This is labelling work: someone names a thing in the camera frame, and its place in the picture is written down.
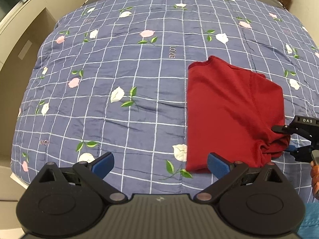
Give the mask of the person's right hand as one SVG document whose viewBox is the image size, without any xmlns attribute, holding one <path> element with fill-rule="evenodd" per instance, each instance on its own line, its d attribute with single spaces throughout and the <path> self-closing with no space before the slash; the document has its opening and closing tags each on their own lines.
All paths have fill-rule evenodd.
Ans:
<svg viewBox="0 0 319 239">
<path fill-rule="evenodd" d="M 311 165 L 311 186 L 312 186 L 312 194 L 314 198 L 318 199 L 318 192 L 319 192 L 319 166 L 315 165 L 315 163 L 312 161 L 310 163 Z"/>
</svg>

